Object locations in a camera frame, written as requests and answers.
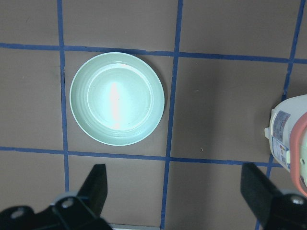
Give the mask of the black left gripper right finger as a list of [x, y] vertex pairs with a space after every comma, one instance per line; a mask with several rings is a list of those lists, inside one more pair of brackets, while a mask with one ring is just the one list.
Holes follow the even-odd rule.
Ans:
[[305, 230], [307, 198], [280, 191], [253, 163], [244, 163], [240, 192], [264, 230]]

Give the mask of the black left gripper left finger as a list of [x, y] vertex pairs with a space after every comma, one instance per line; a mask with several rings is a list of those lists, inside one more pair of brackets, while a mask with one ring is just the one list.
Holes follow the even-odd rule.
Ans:
[[39, 213], [29, 206], [0, 212], [2, 230], [110, 230], [100, 217], [107, 197], [106, 165], [92, 167], [76, 195], [65, 196]]

